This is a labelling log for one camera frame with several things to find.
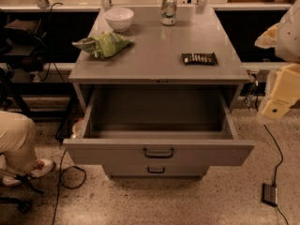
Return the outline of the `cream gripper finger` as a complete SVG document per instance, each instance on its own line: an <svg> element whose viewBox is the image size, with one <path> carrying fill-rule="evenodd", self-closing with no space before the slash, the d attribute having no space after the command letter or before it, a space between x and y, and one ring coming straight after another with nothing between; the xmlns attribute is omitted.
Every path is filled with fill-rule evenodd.
<svg viewBox="0 0 300 225"><path fill-rule="evenodd" d="M277 45L278 24L274 24L264 31L255 41L254 45L262 49L274 48Z"/></svg>
<svg viewBox="0 0 300 225"><path fill-rule="evenodd" d="M279 70L271 70L267 77L265 98L261 103L261 117L276 121L299 99L300 65L289 64Z"/></svg>

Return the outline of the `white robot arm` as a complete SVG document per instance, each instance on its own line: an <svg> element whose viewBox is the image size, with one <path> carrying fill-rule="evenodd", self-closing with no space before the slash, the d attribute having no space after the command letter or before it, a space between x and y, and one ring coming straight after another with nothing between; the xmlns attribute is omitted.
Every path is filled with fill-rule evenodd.
<svg viewBox="0 0 300 225"><path fill-rule="evenodd" d="M280 21L256 39L255 46L274 48L276 57L287 62L268 74L257 114L258 121L266 125L282 118L300 99L300 0L293 1Z"/></svg>

